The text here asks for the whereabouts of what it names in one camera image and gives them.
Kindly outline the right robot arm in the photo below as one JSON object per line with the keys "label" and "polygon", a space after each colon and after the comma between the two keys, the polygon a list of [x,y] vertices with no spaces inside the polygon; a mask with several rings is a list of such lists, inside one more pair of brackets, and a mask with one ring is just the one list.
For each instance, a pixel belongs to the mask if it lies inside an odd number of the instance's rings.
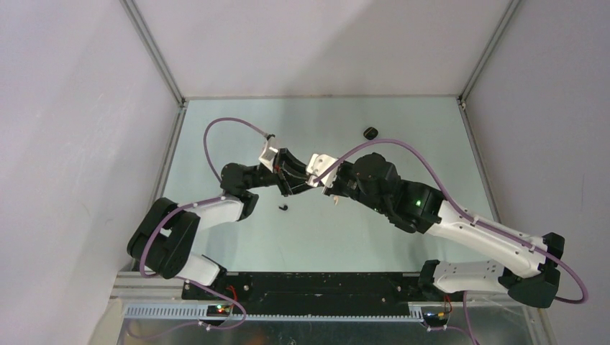
{"label": "right robot arm", "polygon": [[465,216],[440,190],[402,179],[396,166],[378,153],[341,163],[320,184],[326,195],[357,201],[400,230],[448,239],[486,255],[481,262],[426,261],[418,289],[427,300],[478,291],[506,293],[530,307],[549,308],[556,298],[560,272],[547,258],[563,254],[565,240],[556,233],[533,236]]}

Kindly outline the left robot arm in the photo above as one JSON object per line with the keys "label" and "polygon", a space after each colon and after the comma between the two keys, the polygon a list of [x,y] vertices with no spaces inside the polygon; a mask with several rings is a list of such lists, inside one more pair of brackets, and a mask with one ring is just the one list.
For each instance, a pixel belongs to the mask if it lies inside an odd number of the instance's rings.
{"label": "left robot arm", "polygon": [[196,235],[249,217],[259,199],[255,188],[277,187],[282,196],[311,189],[311,173],[311,165],[286,148],[263,155],[258,165],[228,163],[220,174],[220,195],[182,206],[168,198],[157,199],[132,235],[127,252],[144,278],[197,282],[208,298],[219,299],[227,290],[227,279],[221,275],[224,268],[193,251]]}

